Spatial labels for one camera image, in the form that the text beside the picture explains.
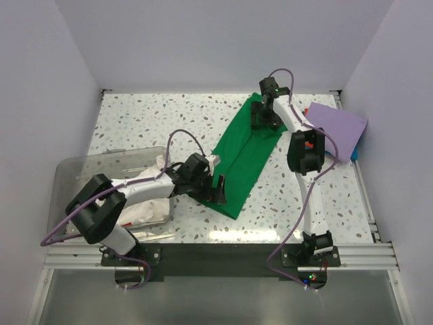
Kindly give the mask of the green t-shirt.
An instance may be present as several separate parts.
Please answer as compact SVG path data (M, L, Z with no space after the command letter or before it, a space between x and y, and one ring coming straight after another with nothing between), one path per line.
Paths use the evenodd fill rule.
M225 176L226 204L203 201L206 207L236 220L251 189L254 187L274 147L283 132L282 126L273 129L252 129L250 109L253 102L261 102L262 96L253 93L231 120L212 151L221 159L215 175Z

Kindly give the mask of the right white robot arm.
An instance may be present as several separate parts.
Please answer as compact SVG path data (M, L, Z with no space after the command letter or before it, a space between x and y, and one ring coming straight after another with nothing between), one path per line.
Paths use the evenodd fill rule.
M292 91L280 87L274 77L259 82L262 100L251 105L254 130L277 130L284 126L291 133L287 163L298 181L304 219L302 244L295 254L298 262L316 266L332 251L334 243L323 212L323 199L317 184L325 162L325 134L309 124L291 104Z

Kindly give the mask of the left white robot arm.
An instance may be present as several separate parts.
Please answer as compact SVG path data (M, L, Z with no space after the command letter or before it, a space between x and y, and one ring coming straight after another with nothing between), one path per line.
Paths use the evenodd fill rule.
M134 265L144 258L144 252L138 239L117 224L122 211L142 202L184 194L198 201L226 204L225 176L214 175L220 162L217 155L193 153L155 177L120 181L97 174L70 201L66 214L87 243L100 243L124 265Z

